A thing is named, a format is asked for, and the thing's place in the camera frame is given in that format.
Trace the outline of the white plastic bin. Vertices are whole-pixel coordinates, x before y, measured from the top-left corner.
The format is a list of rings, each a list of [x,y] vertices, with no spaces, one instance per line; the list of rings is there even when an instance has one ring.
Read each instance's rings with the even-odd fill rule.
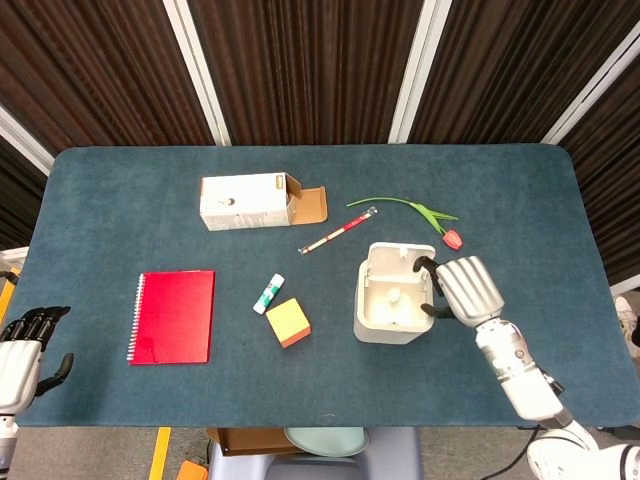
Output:
[[[434,318],[421,306],[433,302],[433,282],[427,270],[414,271],[413,265],[435,255],[430,245],[370,245],[356,283],[353,331],[359,341],[404,345],[431,330]]]

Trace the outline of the red spiral notebook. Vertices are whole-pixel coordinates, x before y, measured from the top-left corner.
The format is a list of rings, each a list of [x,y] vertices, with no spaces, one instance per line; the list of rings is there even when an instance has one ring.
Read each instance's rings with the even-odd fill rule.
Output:
[[[129,364],[208,362],[215,280],[213,270],[142,273],[134,302]]]

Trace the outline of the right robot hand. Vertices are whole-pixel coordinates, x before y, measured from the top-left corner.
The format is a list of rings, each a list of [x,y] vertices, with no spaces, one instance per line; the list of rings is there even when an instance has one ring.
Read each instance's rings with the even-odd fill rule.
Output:
[[[477,328],[498,318],[505,302],[485,265],[477,256],[462,257],[438,264],[427,256],[418,257],[413,272],[425,269],[435,281],[436,293],[444,297],[447,307],[424,303],[421,309],[433,318],[456,318],[463,325]]]

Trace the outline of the red tulip flower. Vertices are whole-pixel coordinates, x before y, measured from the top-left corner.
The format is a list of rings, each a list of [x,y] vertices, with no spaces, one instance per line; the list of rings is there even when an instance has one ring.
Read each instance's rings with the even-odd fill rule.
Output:
[[[376,201],[400,203],[411,207],[413,210],[418,212],[441,235],[442,241],[447,247],[455,251],[458,251],[462,248],[463,239],[461,235],[454,229],[446,230],[440,223],[441,220],[457,221],[458,218],[453,215],[430,209],[421,203],[395,197],[377,196],[350,202],[347,204],[347,207]]]

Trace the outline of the brown fabric divider panel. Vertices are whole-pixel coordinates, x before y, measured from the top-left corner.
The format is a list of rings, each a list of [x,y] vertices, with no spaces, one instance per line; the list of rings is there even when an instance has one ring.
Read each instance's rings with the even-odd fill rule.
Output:
[[[0,0],[0,105],[52,155],[214,142],[162,0]]]
[[[424,0],[188,0],[234,145],[388,140]]]
[[[0,250],[28,246],[47,177],[0,136]]]
[[[409,140],[543,139],[640,22],[640,0],[452,0]]]
[[[640,274],[640,56],[560,142],[608,282]]]

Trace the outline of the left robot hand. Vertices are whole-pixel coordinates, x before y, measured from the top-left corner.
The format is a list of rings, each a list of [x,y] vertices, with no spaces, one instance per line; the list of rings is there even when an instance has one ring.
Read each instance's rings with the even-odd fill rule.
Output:
[[[17,416],[34,398],[61,385],[74,354],[64,355],[58,370],[41,379],[42,358],[58,322],[70,306],[38,307],[11,321],[0,332],[0,416]]]

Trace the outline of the brown cardboard box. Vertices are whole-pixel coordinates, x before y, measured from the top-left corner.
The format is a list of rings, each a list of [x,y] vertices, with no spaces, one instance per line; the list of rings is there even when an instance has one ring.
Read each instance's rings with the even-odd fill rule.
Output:
[[[207,435],[219,446],[224,456],[263,454],[296,454],[296,447],[278,428],[217,428],[207,427]]]

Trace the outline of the orange object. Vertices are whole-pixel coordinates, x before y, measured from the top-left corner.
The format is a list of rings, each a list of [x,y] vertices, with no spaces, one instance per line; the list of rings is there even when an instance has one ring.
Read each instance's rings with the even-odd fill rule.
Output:
[[[185,460],[179,468],[176,480],[208,480],[208,469],[200,464]]]

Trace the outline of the red white pen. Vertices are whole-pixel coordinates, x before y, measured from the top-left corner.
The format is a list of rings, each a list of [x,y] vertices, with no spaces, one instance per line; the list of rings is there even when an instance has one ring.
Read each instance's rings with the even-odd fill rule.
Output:
[[[359,215],[358,217],[350,220],[349,222],[347,222],[346,224],[342,225],[340,228],[334,230],[333,232],[325,235],[324,237],[322,237],[321,239],[317,240],[316,242],[307,245],[305,247],[299,248],[298,252],[301,255],[306,255],[314,250],[316,250],[317,248],[325,245],[326,243],[331,242],[332,240],[334,240],[335,238],[339,237],[340,235],[346,233],[347,231],[357,227],[358,225],[362,224],[363,222],[365,222],[366,220],[370,219],[372,216],[376,215],[378,213],[378,209],[375,206],[372,206],[370,208],[368,208],[365,212],[363,212],[361,215]]]

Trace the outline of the blue felt table mat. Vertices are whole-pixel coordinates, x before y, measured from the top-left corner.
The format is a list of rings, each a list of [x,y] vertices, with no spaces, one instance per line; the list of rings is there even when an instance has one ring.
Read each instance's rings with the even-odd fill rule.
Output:
[[[285,171],[324,186],[326,222],[209,231],[201,179]],[[640,419],[640,380],[620,331],[572,161],[557,146],[352,145],[92,147],[54,162],[9,315],[70,306],[43,358],[44,375],[75,356],[59,387],[21,426],[515,425],[518,417],[472,330],[440,320],[404,346],[358,341],[360,263],[378,241],[453,252],[412,209],[383,203],[317,251],[310,244],[353,218],[365,197],[410,199],[458,218],[463,255],[486,265],[504,317],[564,387],[585,425]],[[216,272],[211,355],[193,365],[127,362],[139,276]],[[295,298],[311,334],[282,348],[253,306],[274,274],[266,312]]]

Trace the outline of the pale green plate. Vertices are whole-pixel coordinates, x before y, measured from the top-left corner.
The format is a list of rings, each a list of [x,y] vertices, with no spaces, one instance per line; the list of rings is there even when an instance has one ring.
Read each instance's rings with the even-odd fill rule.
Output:
[[[284,434],[297,448],[322,457],[354,456],[369,445],[363,427],[287,427]]]

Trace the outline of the white green glue stick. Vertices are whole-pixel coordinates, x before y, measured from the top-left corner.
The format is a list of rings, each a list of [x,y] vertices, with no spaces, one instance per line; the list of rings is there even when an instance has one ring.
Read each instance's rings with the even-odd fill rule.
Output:
[[[263,315],[273,301],[276,294],[279,292],[282,285],[284,284],[284,281],[285,279],[282,275],[278,273],[274,274],[270,279],[268,285],[261,293],[259,299],[254,304],[253,311],[259,315]]]

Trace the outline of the white shoe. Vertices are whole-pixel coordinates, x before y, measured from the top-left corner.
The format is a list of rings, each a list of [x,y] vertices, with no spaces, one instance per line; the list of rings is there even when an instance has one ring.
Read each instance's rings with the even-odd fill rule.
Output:
[[[640,325],[638,316],[623,296],[614,298],[614,306],[625,340],[628,344],[640,349]]]

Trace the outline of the white divider frame post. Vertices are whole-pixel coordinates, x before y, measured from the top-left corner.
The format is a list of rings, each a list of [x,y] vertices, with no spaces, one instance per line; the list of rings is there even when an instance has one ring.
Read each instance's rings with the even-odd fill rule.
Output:
[[[2,104],[0,136],[45,176],[50,175],[55,158]]]
[[[612,51],[540,142],[558,145],[639,55],[640,21]]]
[[[407,59],[387,142],[409,140],[453,0],[424,0]]]
[[[187,0],[162,0],[211,136],[218,146],[232,140]]]

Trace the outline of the yellow orange block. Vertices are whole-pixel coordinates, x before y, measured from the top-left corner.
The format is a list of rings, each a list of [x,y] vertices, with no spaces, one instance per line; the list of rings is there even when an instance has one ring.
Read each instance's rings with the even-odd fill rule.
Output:
[[[295,298],[271,308],[266,317],[282,348],[288,348],[311,334],[311,324]]]

